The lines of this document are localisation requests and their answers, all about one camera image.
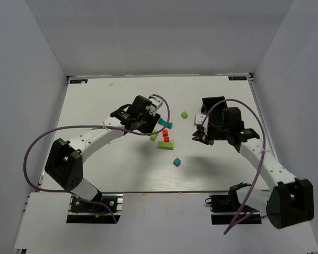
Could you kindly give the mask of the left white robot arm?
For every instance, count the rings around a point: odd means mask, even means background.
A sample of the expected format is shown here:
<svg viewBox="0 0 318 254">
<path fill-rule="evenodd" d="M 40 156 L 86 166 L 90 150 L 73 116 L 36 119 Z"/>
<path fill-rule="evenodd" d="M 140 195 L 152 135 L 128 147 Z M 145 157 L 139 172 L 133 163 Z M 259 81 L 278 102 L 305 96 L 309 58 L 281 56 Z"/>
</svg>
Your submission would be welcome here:
<svg viewBox="0 0 318 254">
<path fill-rule="evenodd" d="M 83 164 L 96 151 L 131 131 L 151 134 L 160 118 L 157 111 L 162 98 L 136 96 L 129 106 L 112 112 L 98 127 L 70 140 L 53 142 L 45 172 L 62 187 L 86 201 L 97 205 L 102 193 L 83 176 Z"/>
</svg>

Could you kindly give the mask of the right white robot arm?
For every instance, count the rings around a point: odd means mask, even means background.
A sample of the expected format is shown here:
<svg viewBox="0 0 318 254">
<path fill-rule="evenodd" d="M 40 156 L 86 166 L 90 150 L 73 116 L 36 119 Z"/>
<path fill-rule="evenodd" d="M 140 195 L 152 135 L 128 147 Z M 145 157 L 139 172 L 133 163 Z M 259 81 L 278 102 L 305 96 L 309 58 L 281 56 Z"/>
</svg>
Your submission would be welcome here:
<svg viewBox="0 0 318 254">
<path fill-rule="evenodd" d="M 248 207 L 266 216 L 277 229 L 314 218 L 312 183 L 289 172 L 264 148 L 259 135 L 244 127 L 239 108 L 218 110 L 216 117 L 198 114 L 195 126 L 193 140 L 210 146 L 215 141 L 227 141 L 256 169 L 269 188 L 263 192 L 256 188 L 250 190 L 252 185 L 248 183 L 231 186 L 227 199 L 215 204 L 215 210 L 232 206 L 233 210 L 241 211 Z"/>
</svg>

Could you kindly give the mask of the small green cube block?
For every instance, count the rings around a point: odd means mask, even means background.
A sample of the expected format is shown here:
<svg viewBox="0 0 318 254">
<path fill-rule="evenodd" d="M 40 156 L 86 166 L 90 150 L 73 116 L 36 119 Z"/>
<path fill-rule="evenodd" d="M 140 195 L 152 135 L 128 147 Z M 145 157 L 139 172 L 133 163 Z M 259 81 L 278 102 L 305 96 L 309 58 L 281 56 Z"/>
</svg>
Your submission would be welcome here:
<svg viewBox="0 0 318 254">
<path fill-rule="evenodd" d="M 188 113 L 187 113 L 186 111 L 182 112 L 182 113 L 181 113 L 181 117 L 182 117 L 183 119 L 186 119 L 186 118 L 188 117 Z"/>
</svg>

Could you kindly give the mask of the teal arch block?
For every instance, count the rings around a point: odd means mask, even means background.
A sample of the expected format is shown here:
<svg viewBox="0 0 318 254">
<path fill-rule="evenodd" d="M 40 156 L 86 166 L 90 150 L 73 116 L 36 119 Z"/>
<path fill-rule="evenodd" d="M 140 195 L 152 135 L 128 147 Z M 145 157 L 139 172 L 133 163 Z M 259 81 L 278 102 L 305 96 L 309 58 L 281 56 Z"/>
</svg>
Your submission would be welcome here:
<svg viewBox="0 0 318 254">
<path fill-rule="evenodd" d="M 166 126 L 168 129 L 171 129 L 173 126 L 172 122 L 167 122 L 167 121 L 163 120 L 162 118 L 160 118 L 157 123 L 161 126 Z"/>
</svg>

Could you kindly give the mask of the long green block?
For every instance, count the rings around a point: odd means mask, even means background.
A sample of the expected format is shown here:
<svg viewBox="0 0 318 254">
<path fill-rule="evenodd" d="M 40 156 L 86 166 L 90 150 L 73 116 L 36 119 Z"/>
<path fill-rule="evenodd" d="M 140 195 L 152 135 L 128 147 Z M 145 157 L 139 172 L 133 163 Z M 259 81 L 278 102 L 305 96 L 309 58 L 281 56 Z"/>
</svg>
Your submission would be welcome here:
<svg viewBox="0 0 318 254">
<path fill-rule="evenodd" d="M 173 150 L 174 143 L 173 142 L 159 141 L 157 144 L 157 148 L 162 149 L 162 150 Z"/>
</svg>

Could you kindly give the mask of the black plastic bin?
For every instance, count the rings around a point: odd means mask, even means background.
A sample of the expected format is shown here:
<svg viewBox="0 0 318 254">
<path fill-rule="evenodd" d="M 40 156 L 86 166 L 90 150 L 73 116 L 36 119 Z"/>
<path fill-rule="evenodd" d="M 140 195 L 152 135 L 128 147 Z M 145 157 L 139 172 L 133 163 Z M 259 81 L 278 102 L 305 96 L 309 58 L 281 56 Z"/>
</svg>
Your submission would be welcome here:
<svg viewBox="0 0 318 254">
<path fill-rule="evenodd" d="M 222 111 L 222 109 L 227 108 L 227 103 L 223 102 L 224 100 L 225 100 L 224 96 L 203 97 L 202 98 L 201 113 L 207 114 L 209 112 L 209 110 L 216 104 L 218 104 L 218 106 L 212 112 L 214 113 L 215 111 Z"/>
</svg>

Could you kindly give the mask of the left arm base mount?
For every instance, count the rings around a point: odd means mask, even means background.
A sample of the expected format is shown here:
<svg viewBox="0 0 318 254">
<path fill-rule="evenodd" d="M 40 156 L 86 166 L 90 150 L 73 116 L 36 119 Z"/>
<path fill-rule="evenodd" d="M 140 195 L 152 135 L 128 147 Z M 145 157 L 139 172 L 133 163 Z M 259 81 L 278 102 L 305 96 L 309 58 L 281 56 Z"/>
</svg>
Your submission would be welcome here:
<svg viewBox="0 0 318 254">
<path fill-rule="evenodd" d="M 112 212 L 102 205 L 88 204 L 72 196 L 70 199 L 67 220 L 68 224 L 115 224 L 121 216 L 123 195 L 103 194 L 100 203 L 105 204 Z"/>
</svg>

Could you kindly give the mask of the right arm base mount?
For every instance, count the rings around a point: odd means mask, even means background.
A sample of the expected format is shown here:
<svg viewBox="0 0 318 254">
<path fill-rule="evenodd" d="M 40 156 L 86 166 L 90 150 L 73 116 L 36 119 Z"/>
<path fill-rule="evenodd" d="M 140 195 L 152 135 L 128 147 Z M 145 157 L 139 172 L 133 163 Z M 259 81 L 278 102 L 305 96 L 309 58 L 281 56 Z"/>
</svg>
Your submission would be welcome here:
<svg viewBox="0 0 318 254">
<path fill-rule="evenodd" d="M 236 191 L 250 186 L 248 183 L 240 183 L 231 186 L 229 191 L 224 194 L 210 194 L 209 197 L 205 199 L 205 204 L 210 206 L 212 225 L 227 225 L 231 222 L 232 217 L 236 214 L 241 205 L 237 199 Z M 240 224 L 262 223 L 262 219 L 264 219 L 265 216 L 261 216 L 257 210 L 247 205 L 240 211 L 237 219 L 241 219 L 251 212 L 254 213 L 246 220 L 240 222 Z"/>
</svg>

